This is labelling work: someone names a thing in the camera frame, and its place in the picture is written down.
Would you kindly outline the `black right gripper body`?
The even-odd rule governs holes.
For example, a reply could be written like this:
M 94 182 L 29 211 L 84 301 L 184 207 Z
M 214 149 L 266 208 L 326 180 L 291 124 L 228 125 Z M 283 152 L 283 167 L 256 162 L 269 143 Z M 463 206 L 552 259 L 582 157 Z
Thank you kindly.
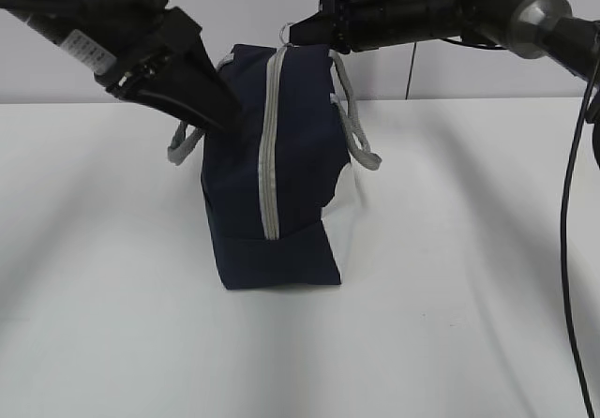
M 327 45 L 340 53 L 350 53 L 345 37 L 347 0 L 319 0 L 318 11 L 291 25 L 289 41 L 294 46 Z

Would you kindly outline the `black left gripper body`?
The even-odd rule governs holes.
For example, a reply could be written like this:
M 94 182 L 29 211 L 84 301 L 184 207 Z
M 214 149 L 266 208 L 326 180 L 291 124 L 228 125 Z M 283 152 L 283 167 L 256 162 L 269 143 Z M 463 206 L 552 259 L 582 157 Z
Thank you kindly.
M 168 0 L 126 0 L 117 39 L 125 45 L 97 82 L 111 95 L 189 95 L 204 82 L 202 28 Z

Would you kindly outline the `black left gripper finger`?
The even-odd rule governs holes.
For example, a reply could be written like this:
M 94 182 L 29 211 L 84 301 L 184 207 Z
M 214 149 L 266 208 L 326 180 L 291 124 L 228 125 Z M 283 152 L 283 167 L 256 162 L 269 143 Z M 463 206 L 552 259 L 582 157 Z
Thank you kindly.
M 116 96 L 195 127 L 225 130 L 225 97 L 214 86 L 140 78 L 117 86 Z
M 200 40 L 158 73 L 154 108 L 203 130 L 233 132 L 240 123 L 241 106 Z

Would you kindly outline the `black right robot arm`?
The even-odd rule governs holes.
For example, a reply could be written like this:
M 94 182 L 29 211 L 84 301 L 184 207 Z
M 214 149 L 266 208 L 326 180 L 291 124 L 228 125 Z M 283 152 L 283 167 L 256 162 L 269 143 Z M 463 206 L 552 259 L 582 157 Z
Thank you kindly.
M 548 57 L 599 88 L 599 23 L 576 17 L 567 0 L 320 0 L 293 24 L 291 44 L 326 44 L 348 54 L 443 40 Z

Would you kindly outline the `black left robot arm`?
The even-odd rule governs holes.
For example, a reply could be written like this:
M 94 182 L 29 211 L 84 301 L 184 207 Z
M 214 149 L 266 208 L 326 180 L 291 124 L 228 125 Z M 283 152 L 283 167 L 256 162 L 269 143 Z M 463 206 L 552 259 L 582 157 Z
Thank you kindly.
M 1 8 L 85 65 L 116 99 L 201 129 L 237 128 L 241 106 L 201 26 L 169 0 L 1 0 Z

